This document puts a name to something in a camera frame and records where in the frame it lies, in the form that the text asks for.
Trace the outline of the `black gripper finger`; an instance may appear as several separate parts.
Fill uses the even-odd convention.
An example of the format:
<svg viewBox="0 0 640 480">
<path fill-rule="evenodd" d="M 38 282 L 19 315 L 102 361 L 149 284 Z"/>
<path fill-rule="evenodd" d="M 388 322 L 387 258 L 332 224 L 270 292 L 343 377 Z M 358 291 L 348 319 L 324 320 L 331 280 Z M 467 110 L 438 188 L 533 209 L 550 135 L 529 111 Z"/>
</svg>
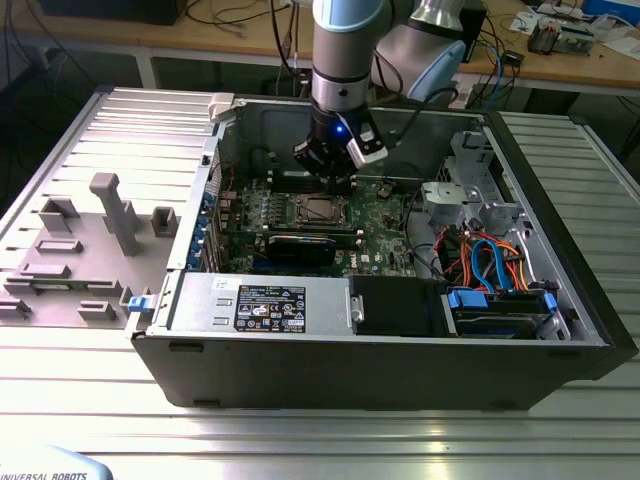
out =
<svg viewBox="0 0 640 480">
<path fill-rule="evenodd" d="M 332 163 L 332 192 L 349 193 L 352 191 L 353 177 L 357 173 L 346 149 L 339 149 Z"/>
<path fill-rule="evenodd" d="M 303 141 L 293 148 L 294 160 L 320 183 L 325 193 L 335 191 L 333 160 L 321 144 Z"/>
</svg>

